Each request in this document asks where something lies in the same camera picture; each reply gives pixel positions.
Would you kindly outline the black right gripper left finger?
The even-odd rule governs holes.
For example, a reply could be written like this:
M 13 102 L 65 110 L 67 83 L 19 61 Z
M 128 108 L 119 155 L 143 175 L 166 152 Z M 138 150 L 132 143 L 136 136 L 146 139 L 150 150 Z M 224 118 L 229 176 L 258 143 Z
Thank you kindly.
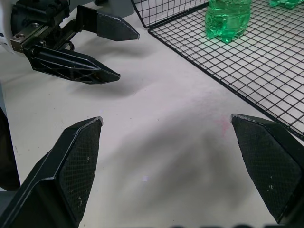
M 0 228 L 78 228 L 92 189 L 103 120 L 66 128 L 17 190 L 0 192 Z

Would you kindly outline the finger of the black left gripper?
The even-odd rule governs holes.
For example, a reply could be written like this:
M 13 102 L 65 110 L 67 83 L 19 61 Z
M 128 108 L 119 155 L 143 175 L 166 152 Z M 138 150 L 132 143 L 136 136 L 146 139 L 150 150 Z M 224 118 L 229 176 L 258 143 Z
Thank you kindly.
M 71 50 L 53 50 L 33 45 L 25 49 L 32 69 L 69 81 L 101 85 L 118 81 L 120 74 L 93 57 Z
M 140 34 L 124 19 L 111 14 L 99 12 L 95 9 L 77 7 L 77 31 L 89 31 L 97 36 L 112 41 L 138 40 Z

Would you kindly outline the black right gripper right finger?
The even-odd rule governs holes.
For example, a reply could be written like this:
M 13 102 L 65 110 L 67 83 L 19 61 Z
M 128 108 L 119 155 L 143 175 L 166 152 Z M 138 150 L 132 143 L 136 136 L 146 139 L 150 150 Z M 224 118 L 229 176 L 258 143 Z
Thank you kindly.
M 263 118 L 232 114 L 230 122 L 277 228 L 304 228 L 304 146 L 282 125 Z

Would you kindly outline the green plastic bottle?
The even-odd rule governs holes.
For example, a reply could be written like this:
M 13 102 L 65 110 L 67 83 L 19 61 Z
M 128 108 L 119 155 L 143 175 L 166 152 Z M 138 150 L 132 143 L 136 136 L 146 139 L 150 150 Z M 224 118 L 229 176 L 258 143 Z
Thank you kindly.
M 205 15 L 207 38 L 219 37 L 229 43 L 247 29 L 251 0 L 209 0 Z
M 292 9 L 296 7 L 297 5 L 304 2 L 304 0 L 269 0 L 270 6 L 274 7 L 277 5 L 282 5 L 286 8 Z

